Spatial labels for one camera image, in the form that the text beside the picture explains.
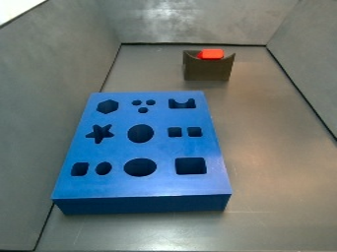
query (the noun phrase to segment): brown container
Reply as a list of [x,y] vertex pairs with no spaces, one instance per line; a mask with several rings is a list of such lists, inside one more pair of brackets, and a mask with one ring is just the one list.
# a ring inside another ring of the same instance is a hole
[[202,60],[196,57],[200,51],[183,51],[183,70],[186,81],[227,81],[235,53],[218,60]]

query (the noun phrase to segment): rectangular hole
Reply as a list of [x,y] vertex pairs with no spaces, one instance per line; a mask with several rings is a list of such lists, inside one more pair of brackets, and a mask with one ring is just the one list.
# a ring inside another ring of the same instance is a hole
[[187,132],[190,137],[200,138],[203,136],[203,131],[200,127],[188,127]]
[[168,132],[168,137],[170,138],[180,138],[183,136],[180,127],[170,127],[167,129],[167,132]]
[[206,174],[206,160],[202,157],[175,158],[175,171],[178,175]]
[[72,165],[71,176],[84,176],[87,174],[88,167],[89,167],[88,162],[76,162]]

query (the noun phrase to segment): red block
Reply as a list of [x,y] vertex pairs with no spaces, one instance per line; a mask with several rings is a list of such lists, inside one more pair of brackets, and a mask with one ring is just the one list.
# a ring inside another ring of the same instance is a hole
[[199,59],[204,59],[204,60],[218,60],[218,59],[222,59],[223,56],[224,56],[224,52],[222,49],[203,49],[196,55]]

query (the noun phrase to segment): gray wall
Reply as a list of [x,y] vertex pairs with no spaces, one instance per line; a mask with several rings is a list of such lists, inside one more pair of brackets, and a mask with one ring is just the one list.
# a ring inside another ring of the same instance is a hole
[[337,1],[303,0],[267,48],[337,137]]
[[297,0],[100,2],[121,42],[266,45]]
[[0,250],[35,248],[85,99],[120,47],[100,11],[48,1],[0,30]]

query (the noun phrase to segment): blue foam block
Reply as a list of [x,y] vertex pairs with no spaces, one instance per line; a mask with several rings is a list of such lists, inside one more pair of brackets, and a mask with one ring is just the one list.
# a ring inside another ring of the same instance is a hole
[[67,215],[222,211],[230,195],[202,92],[91,94],[51,196]]

